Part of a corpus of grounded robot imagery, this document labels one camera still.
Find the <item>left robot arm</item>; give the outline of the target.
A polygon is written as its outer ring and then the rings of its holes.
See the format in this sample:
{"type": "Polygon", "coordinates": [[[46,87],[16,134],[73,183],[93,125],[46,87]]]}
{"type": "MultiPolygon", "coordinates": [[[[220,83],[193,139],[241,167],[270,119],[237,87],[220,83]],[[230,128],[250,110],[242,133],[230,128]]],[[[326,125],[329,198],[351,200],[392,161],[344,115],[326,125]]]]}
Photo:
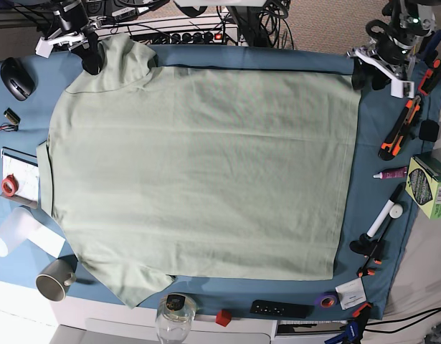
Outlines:
{"type": "Polygon", "coordinates": [[[369,21],[365,26],[369,43],[347,52],[354,61],[352,87],[361,90],[370,81],[374,90],[389,85],[391,96],[413,98],[415,49],[435,33],[432,5],[427,1],[389,1],[382,15],[390,21],[369,21]]]}

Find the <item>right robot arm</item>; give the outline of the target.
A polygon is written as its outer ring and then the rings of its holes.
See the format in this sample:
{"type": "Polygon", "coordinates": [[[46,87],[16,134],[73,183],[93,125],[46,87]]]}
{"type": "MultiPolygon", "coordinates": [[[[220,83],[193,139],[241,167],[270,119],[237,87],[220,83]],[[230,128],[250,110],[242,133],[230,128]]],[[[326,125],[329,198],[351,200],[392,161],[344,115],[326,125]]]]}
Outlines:
{"type": "Polygon", "coordinates": [[[98,47],[98,20],[88,17],[81,1],[48,1],[40,5],[52,12],[49,27],[40,28],[43,36],[35,47],[36,55],[48,58],[54,49],[65,48],[82,60],[84,71],[98,75],[103,68],[103,54],[98,47]]]}

